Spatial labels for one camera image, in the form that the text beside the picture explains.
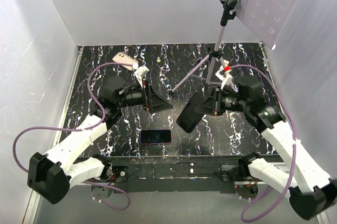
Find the black smartphone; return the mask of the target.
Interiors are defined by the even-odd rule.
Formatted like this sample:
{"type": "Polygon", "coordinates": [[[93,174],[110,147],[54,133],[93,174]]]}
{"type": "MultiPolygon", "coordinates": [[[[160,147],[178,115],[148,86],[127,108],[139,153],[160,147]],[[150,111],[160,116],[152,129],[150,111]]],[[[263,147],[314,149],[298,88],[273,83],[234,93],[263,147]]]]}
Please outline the black smartphone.
{"type": "Polygon", "coordinates": [[[170,144],[172,142],[169,129],[142,130],[140,133],[141,145],[170,144]]]}
{"type": "Polygon", "coordinates": [[[200,105],[203,100],[201,95],[195,93],[176,120],[177,125],[188,134],[195,129],[204,116],[204,114],[195,112],[196,107],[200,105]]]}

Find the pink phone case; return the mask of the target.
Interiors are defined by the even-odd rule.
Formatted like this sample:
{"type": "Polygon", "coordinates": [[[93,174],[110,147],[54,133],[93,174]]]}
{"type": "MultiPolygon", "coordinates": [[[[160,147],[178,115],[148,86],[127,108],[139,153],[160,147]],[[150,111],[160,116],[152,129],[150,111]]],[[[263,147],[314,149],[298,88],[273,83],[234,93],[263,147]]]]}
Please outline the pink phone case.
{"type": "Polygon", "coordinates": [[[112,61],[119,63],[122,67],[129,71],[138,69],[138,61],[123,52],[119,52],[113,56],[112,61]]]}

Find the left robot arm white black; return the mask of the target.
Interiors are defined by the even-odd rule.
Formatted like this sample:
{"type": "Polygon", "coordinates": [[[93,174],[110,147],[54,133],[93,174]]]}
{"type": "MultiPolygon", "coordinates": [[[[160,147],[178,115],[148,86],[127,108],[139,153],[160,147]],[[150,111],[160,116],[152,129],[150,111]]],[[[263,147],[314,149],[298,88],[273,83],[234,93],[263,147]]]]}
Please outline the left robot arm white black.
{"type": "Polygon", "coordinates": [[[159,96],[147,80],[125,86],[121,77],[110,77],[102,86],[99,104],[81,123],[85,130],[70,133],[46,153],[35,153],[29,160],[27,185],[52,204],[60,202],[68,191],[87,180],[109,181],[112,163],[102,155],[76,163],[80,154],[120,119],[121,109],[141,105],[150,114],[173,106],[159,96]]]}

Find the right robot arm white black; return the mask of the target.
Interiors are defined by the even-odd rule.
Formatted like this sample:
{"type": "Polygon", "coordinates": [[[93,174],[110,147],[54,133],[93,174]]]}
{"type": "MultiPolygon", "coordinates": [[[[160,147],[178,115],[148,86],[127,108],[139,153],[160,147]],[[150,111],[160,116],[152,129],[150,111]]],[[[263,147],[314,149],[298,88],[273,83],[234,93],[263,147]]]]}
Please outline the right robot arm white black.
{"type": "Polygon", "coordinates": [[[255,76],[240,77],[238,91],[215,88],[197,105],[195,112],[220,116],[226,111],[242,112],[277,151],[289,172],[274,167],[261,155],[251,153],[239,159],[238,167],[225,174],[243,180],[256,178],[281,193],[293,210],[310,220],[336,204],[336,180],[323,170],[297,139],[278,106],[268,104],[262,95],[262,84],[255,76]]]}

